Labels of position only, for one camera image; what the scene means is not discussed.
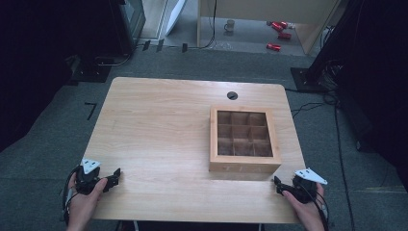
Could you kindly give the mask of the black metal stand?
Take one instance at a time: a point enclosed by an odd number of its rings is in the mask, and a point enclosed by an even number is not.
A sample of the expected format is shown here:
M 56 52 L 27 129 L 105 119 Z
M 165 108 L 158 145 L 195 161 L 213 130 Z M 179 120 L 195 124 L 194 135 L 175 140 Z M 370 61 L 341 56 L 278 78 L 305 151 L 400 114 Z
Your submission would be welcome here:
M 360 14 L 366 0 L 349 0 L 343 16 L 323 45 L 305 75 L 307 84 L 316 85 L 324 69 L 334 64 L 344 64 L 355 46 Z

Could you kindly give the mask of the wooden compartment box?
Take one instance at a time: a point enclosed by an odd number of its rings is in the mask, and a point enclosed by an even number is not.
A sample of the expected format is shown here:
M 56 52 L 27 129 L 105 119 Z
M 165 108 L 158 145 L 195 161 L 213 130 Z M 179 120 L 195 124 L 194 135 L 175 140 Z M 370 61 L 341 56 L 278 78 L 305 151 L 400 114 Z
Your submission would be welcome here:
M 209 171 L 274 173 L 281 165 L 272 109 L 211 107 Z

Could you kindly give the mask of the person's right hand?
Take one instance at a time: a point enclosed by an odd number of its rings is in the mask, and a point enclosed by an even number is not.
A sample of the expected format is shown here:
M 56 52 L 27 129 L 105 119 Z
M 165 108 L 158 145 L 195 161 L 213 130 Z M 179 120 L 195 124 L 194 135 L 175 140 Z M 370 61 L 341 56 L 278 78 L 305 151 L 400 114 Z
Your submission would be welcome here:
M 322 209 L 323 206 L 323 195 L 324 189 L 320 183 L 317 183 L 317 202 L 310 202 L 307 204 L 303 204 L 299 202 L 290 192 L 284 192 L 284 197 L 287 201 L 291 204 L 295 214 L 297 215 L 298 219 L 300 220 L 301 224 L 322 224 L 323 220 L 320 216 L 319 211 Z

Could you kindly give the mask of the black stand base plate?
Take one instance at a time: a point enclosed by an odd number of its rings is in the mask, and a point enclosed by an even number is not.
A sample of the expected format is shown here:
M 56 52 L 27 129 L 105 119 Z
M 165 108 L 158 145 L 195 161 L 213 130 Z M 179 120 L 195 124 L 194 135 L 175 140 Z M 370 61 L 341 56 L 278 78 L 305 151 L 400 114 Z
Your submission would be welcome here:
M 109 65 L 99 64 L 94 57 L 75 56 L 71 82 L 105 83 L 111 71 Z
M 295 88 L 299 92 L 325 92 L 326 88 L 320 83 L 320 78 L 309 68 L 290 68 Z

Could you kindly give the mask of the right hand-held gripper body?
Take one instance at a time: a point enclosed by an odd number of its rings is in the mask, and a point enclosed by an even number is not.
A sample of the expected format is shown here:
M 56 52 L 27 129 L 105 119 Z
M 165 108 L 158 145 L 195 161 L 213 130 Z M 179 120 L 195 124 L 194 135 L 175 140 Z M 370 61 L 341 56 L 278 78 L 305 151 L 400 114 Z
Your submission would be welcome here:
M 305 168 L 294 172 L 293 185 L 289 192 L 301 203 L 309 203 L 317 197 L 317 183 L 328 182 L 312 169 Z

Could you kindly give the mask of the black angled floor tape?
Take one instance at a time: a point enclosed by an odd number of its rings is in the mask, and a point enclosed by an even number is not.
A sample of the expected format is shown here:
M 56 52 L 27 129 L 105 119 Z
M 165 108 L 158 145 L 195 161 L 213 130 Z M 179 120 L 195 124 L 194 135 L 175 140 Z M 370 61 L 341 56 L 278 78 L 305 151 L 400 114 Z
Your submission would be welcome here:
M 90 110 L 89 115 L 88 115 L 88 117 L 87 117 L 87 120 L 90 120 L 91 117 L 92 117 L 93 114 L 94 114 L 94 111 L 95 111 L 96 107 L 97 107 L 97 103 L 85 102 L 84 104 L 87 105 L 87 106 L 91 106 L 91 110 Z

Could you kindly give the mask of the person's left hand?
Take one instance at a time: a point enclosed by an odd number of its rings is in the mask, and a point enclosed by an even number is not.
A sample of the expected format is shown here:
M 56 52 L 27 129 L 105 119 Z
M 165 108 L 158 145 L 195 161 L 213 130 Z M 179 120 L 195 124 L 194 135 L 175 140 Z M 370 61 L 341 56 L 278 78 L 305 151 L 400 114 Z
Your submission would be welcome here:
M 107 179 L 102 178 L 90 194 L 79 193 L 71 199 L 68 224 L 90 223 L 106 183 Z

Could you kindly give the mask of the white board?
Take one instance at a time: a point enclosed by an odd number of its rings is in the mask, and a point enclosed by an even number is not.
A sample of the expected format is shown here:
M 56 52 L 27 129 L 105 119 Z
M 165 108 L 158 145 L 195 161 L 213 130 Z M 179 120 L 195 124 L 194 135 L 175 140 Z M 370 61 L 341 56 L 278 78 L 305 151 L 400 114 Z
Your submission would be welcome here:
M 175 27 L 183 9 L 185 8 L 188 0 L 178 0 L 176 5 L 171 11 L 167 26 L 166 26 L 166 36 L 168 36 L 173 28 Z

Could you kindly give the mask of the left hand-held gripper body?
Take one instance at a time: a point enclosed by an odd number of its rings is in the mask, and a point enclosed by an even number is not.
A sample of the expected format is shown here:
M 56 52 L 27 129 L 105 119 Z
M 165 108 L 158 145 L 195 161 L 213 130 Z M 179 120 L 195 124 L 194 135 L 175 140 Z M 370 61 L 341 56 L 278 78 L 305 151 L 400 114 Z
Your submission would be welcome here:
M 83 158 L 76 173 L 76 190 L 90 194 L 99 181 L 100 162 Z

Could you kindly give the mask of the dark cabinet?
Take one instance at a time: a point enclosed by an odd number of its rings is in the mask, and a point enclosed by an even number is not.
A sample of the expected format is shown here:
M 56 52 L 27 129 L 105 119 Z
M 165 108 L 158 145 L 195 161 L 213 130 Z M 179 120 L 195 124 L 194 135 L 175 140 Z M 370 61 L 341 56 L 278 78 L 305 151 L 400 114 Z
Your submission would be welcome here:
M 133 53 L 145 23 L 141 0 L 110 0 L 115 38 L 122 55 Z

